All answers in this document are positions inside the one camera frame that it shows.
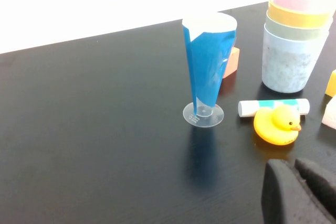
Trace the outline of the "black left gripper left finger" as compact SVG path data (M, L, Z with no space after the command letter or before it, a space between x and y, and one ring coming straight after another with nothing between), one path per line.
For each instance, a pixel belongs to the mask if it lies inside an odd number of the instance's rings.
M331 216L318 203L295 164L270 159L262 186L264 223L331 223Z

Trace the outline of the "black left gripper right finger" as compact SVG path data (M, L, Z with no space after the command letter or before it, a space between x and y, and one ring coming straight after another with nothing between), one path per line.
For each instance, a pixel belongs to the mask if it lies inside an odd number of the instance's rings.
M335 220L335 174L305 158L297 158L295 168L318 203Z

